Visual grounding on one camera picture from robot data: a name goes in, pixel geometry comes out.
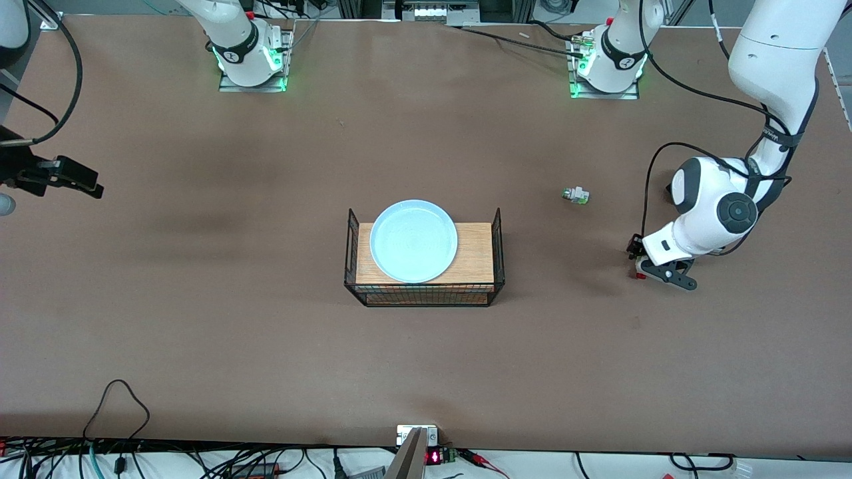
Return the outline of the light blue round plate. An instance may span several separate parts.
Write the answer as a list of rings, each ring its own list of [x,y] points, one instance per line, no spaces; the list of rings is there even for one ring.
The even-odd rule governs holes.
[[[459,248],[459,232],[438,204],[402,200],[375,219],[369,245],[384,275],[403,284],[423,284],[450,268]]]

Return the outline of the wooden board shelf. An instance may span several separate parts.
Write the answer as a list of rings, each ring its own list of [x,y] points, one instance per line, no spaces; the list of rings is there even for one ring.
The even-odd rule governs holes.
[[[399,284],[375,264],[370,252],[373,224],[359,225],[357,261],[354,264],[356,284]],[[492,224],[490,222],[459,222],[457,251],[451,265],[428,284],[481,284],[494,282]]]

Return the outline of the black power adapter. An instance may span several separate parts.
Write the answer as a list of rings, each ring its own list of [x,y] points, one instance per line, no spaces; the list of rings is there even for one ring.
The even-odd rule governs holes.
[[[278,463],[256,462],[232,466],[225,473],[225,479],[279,479],[281,474],[282,470]]]

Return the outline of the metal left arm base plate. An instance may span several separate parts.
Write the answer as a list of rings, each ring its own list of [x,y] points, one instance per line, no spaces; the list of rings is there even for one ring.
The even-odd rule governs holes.
[[[600,25],[566,41],[569,51],[567,70],[571,97],[594,100],[636,100],[637,82],[643,73],[647,55],[627,54],[608,48]]]

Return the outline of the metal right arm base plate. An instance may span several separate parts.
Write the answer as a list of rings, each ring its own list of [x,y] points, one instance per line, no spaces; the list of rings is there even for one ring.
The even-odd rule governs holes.
[[[267,25],[256,34],[256,42],[244,52],[224,51],[216,47],[217,66],[221,70],[220,92],[278,93],[287,89],[290,58],[294,43],[292,31]]]

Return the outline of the white stand bracket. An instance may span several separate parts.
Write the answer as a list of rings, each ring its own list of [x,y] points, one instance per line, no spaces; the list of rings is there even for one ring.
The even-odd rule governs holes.
[[[439,428],[434,424],[400,424],[397,425],[396,428],[396,446],[402,446],[403,442],[407,440],[408,434],[411,433],[414,428],[425,428],[426,437],[428,437],[428,447],[436,448],[439,445]]]

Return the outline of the aluminium frame structure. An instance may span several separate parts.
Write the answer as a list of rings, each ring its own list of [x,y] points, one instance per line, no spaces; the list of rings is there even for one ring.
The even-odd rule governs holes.
[[[538,0],[329,0],[343,19],[428,22],[453,27],[523,24]]]

